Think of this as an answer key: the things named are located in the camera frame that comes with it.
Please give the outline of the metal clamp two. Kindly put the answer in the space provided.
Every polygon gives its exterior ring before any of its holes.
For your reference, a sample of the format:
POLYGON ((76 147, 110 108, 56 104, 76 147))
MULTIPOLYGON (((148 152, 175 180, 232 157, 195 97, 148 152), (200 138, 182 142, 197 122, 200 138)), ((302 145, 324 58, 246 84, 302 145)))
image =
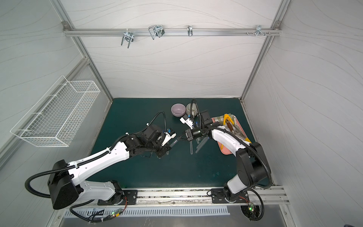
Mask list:
POLYGON ((165 34, 165 30, 162 25, 153 25, 148 28, 151 38, 155 40, 156 37, 160 38, 165 34))

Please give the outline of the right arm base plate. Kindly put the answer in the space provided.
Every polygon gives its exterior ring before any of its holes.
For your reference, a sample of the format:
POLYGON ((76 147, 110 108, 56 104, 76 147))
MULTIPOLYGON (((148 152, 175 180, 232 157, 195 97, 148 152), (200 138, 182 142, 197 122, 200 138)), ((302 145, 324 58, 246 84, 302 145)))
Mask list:
POLYGON ((250 203, 248 194, 239 192, 233 194, 228 188, 212 188, 207 191, 207 196, 211 198, 212 204, 237 204, 237 203, 250 203))

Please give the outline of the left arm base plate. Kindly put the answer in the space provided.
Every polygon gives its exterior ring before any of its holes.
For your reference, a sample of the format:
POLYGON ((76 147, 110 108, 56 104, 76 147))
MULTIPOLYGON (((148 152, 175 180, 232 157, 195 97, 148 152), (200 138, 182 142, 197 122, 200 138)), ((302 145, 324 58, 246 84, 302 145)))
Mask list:
POLYGON ((98 206, 111 206, 111 205, 135 205, 137 201, 138 190, 123 190, 116 192, 115 195, 107 201, 98 200, 98 206))

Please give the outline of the aluminium cross bar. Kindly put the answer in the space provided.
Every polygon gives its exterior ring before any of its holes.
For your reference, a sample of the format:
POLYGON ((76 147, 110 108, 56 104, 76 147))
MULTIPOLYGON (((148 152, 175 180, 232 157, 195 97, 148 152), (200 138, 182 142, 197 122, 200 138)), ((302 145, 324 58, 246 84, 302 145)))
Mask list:
MULTIPOLYGON (((195 28, 193 27, 192 37, 237 37, 248 36, 246 32, 253 32, 256 28, 195 28)), ((147 28, 137 29, 71 29, 64 30, 67 37, 121 37, 126 31, 131 32, 135 37, 151 37, 147 28)), ((164 28, 164 37, 188 37, 187 28, 164 28)), ((281 29, 263 28, 263 31, 270 32, 269 36, 279 36, 281 29)))

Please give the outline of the test tube six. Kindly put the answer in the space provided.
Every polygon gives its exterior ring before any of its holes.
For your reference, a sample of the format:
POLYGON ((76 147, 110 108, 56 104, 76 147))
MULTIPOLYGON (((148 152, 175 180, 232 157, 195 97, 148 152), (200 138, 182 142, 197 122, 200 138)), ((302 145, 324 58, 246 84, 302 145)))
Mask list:
POLYGON ((193 155, 193 141, 190 141, 190 154, 193 155))

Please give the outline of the brown handled utensil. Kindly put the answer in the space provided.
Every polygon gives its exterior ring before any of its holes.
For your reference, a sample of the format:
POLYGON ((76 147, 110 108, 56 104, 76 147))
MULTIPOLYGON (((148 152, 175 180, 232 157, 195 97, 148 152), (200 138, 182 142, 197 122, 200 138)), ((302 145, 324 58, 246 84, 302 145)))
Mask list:
POLYGON ((229 120, 226 120, 226 126, 228 127, 228 129, 230 130, 230 132, 234 133, 234 128, 232 123, 229 120))

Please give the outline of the test tube one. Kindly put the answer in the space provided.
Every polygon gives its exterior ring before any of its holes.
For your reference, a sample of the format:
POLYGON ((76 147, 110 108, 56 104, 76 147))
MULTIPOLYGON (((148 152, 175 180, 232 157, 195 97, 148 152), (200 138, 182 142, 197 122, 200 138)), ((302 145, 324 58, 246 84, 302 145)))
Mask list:
POLYGON ((178 141, 178 139, 174 140, 169 146, 172 148, 178 141))

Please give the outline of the grey ribbed mug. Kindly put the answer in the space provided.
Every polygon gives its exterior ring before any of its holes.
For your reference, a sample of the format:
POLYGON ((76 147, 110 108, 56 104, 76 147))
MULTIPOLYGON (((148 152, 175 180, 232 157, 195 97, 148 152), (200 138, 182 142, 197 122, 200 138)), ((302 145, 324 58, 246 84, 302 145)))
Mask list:
POLYGON ((197 104, 196 103, 189 103, 186 106, 186 114, 188 116, 192 115, 193 117, 195 117, 198 114, 198 109, 197 109, 197 104))

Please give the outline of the purple bowl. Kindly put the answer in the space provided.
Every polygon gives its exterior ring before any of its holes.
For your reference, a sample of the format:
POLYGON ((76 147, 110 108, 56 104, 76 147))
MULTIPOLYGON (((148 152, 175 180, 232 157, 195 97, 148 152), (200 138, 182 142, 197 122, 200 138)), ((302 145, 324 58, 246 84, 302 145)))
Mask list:
POLYGON ((174 104, 171 107, 172 115, 175 117, 182 117, 186 113, 186 106, 183 104, 174 104))

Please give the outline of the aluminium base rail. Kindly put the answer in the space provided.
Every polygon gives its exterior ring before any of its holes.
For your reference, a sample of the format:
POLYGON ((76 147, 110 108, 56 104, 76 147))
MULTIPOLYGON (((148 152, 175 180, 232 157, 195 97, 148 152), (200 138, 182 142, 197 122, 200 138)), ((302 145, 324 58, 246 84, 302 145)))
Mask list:
MULTIPOLYGON (((212 206, 211 198, 207 196, 207 191, 211 187, 192 188, 129 188, 123 190, 138 190, 135 205, 129 206, 212 206)), ((235 203, 227 205, 289 205, 290 201, 282 186, 272 186, 269 189, 255 188, 255 192, 247 191, 250 203, 235 203)), ((88 206, 98 206, 95 199, 88 206)), ((120 207, 122 205, 99 206, 99 207, 120 207)))

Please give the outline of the yellow tongs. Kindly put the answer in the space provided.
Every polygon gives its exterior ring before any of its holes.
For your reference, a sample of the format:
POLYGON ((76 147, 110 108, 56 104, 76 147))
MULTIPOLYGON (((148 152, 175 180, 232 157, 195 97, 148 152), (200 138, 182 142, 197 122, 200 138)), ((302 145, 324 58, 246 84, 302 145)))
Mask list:
POLYGON ((224 114, 223 125, 227 125, 227 123, 231 123, 232 125, 234 125, 234 121, 230 117, 230 115, 229 114, 224 114))

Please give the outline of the green table mat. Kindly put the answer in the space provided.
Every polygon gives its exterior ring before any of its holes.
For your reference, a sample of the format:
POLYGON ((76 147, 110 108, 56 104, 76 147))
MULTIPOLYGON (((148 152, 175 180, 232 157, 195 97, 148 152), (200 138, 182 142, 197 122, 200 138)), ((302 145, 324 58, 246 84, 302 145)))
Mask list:
MULTIPOLYGON (((187 126, 171 113, 171 107, 186 105, 190 98, 116 98, 106 116, 93 147, 97 153, 111 146, 125 133, 140 131, 152 122, 180 135, 187 126)), ((187 141, 177 142, 169 154, 158 158, 145 153, 116 163, 89 178, 94 182, 115 180, 122 188, 216 187, 223 186, 237 173, 234 155, 225 155, 214 140, 208 140, 193 155, 187 141)))

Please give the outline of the metal clamp three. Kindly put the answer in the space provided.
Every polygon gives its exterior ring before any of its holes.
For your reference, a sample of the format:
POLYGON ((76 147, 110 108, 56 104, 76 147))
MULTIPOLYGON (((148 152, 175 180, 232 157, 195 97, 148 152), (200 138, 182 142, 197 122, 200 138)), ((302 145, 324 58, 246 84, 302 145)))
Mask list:
POLYGON ((188 37, 192 37, 193 36, 193 28, 191 25, 187 26, 187 33, 188 33, 188 37))

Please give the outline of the metal clamp four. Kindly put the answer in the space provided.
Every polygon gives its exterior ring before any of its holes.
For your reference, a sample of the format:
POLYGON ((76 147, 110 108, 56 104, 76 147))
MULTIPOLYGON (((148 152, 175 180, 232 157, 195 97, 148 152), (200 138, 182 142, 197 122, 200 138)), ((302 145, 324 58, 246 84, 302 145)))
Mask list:
POLYGON ((253 31, 253 32, 246 32, 246 35, 248 35, 248 36, 252 36, 253 35, 255 37, 258 37, 258 36, 269 36, 270 35, 270 32, 263 31, 261 25, 258 25, 256 27, 255 31, 253 31))

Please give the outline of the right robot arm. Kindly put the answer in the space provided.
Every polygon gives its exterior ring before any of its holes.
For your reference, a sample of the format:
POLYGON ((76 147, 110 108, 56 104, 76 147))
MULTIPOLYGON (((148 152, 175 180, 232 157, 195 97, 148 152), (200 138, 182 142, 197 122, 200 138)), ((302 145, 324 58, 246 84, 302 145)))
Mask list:
POLYGON ((235 128, 229 126, 233 122, 228 119, 222 122, 214 121, 207 111, 198 114, 198 117, 198 122, 186 114, 180 118, 180 121, 189 127, 185 131, 186 140, 208 137, 226 147, 236 158, 237 174, 223 188, 227 202, 235 202, 237 196, 244 195, 255 187, 268 189, 273 185, 271 169, 259 143, 251 143, 237 136, 234 133, 235 128))

